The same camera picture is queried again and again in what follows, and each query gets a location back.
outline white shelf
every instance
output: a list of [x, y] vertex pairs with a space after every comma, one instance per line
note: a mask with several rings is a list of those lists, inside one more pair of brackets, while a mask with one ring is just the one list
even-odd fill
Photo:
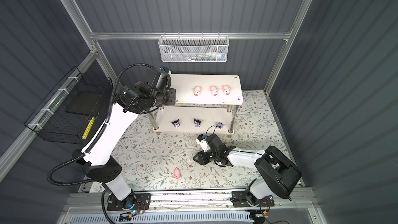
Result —
[[[240, 79], [237, 75], [184, 75], [172, 74], [172, 88], [176, 89], [176, 103], [182, 104], [218, 104], [242, 105], [243, 95]], [[229, 95], [224, 94], [222, 87], [231, 88]], [[195, 96], [193, 90], [201, 87], [201, 94]], [[218, 88], [217, 96], [210, 93], [210, 87]]]
[[[202, 121], [200, 127], [195, 127], [193, 118]], [[177, 119], [180, 119], [178, 128], [172, 124], [172, 121]], [[156, 123], [159, 126], [156, 132], [205, 134], [209, 127], [216, 125], [216, 122], [221, 122], [224, 126], [221, 129], [216, 128], [215, 133], [232, 135], [228, 133], [231, 120], [232, 112], [227, 112], [226, 108], [164, 106], [163, 110], [158, 111], [156, 117]]]

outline lower shelf board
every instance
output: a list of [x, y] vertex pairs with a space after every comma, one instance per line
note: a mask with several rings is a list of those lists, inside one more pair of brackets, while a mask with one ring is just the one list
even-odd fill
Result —
[[[200, 127], [195, 127], [193, 118], [202, 121]], [[177, 119], [180, 119], [178, 128], [172, 124], [172, 121]], [[214, 133], [232, 135], [228, 133], [231, 121], [232, 112], [227, 112], [226, 108], [164, 106], [163, 110], [158, 111], [156, 117], [156, 123], [159, 126], [156, 132], [205, 134], [209, 127], [215, 126], [216, 122], [221, 122], [224, 126], [221, 129], [216, 128]], [[214, 127], [207, 134], [212, 134], [213, 130]]]

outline black wire basket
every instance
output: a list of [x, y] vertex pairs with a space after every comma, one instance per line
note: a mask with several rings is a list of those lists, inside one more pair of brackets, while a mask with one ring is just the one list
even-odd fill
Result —
[[108, 77], [79, 73], [57, 90], [57, 97], [47, 107], [38, 107], [25, 126], [44, 141], [86, 144], [105, 120], [112, 89]]

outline yellow object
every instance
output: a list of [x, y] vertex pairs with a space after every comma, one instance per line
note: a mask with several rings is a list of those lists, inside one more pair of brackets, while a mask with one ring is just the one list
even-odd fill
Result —
[[87, 138], [87, 136], [88, 136], [88, 134], [89, 134], [89, 132], [90, 132], [90, 130], [91, 130], [91, 127], [93, 126], [94, 119], [95, 119], [95, 118], [92, 117], [91, 120], [90, 120], [90, 122], [88, 122], [88, 125], [87, 125], [87, 127], [86, 127], [86, 130], [84, 131], [83, 136], [82, 136], [82, 139], [83, 139], [83, 140]]

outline black mounting plate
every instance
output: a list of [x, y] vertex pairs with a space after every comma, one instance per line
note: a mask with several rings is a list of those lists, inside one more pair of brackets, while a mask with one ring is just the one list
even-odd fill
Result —
[[[252, 207], [246, 201], [245, 191], [232, 191], [232, 198], [236, 198], [237, 201], [234, 203], [234, 208]], [[272, 195], [264, 197], [264, 201], [260, 202], [260, 207], [273, 207], [275, 203], [273, 201]]]
[[[140, 210], [148, 210], [150, 204], [151, 194], [135, 194], [135, 201], [140, 201]], [[108, 203], [107, 211], [123, 211], [122, 204], [120, 201], [113, 200], [112, 203]], [[133, 209], [138, 211], [138, 204], [136, 204]]]

